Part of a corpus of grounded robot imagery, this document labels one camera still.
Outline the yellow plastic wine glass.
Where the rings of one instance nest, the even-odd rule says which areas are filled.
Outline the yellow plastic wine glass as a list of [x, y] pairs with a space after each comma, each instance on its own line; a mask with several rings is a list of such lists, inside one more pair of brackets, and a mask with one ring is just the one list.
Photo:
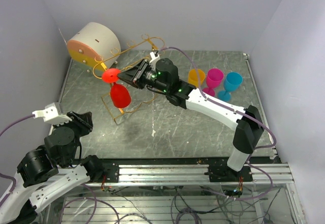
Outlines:
[[206, 78], [206, 74], [204, 71], [198, 69], [197, 71], [195, 69], [191, 69], [188, 72], [188, 78], [187, 82], [189, 84], [194, 85], [195, 87], [198, 87], [199, 84], [202, 85], [204, 83], [204, 80]]

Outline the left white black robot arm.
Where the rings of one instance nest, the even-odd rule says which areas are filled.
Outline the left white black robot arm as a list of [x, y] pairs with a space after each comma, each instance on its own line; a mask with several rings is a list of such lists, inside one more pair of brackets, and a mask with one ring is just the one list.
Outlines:
[[72, 166], [81, 137], [92, 132], [91, 112], [62, 114], [50, 107], [31, 116], [53, 125], [54, 131], [25, 155], [8, 178], [12, 185], [1, 197], [1, 223], [31, 223], [54, 200], [81, 184], [100, 181], [104, 174], [96, 155]]

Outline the magenta plastic wine glass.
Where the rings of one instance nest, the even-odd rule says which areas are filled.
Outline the magenta plastic wine glass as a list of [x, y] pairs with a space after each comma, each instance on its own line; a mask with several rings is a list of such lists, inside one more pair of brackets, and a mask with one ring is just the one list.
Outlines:
[[212, 97], [215, 96], [215, 88], [218, 87], [223, 81], [224, 73], [222, 70], [213, 68], [210, 69], [206, 77], [206, 86], [202, 91]]

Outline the blue plastic wine glass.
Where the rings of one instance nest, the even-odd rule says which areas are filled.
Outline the blue plastic wine glass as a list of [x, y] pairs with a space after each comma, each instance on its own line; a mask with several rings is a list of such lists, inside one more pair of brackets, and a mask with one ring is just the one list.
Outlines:
[[218, 92], [217, 98], [225, 102], [229, 101], [231, 99], [231, 92], [237, 90], [242, 82], [243, 78], [239, 73], [228, 73], [223, 83], [224, 90]]

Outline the red plastic wine glass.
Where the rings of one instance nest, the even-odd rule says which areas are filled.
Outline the red plastic wine glass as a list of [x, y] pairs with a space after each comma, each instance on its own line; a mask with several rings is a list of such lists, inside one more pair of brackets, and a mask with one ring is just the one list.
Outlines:
[[106, 83], [111, 84], [110, 97], [113, 105], [116, 108], [126, 108], [131, 103], [131, 96], [127, 88], [121, 84], [118, 84], [119, 69], [111, 68], [106, 70], [102, 75], [102, 80]]

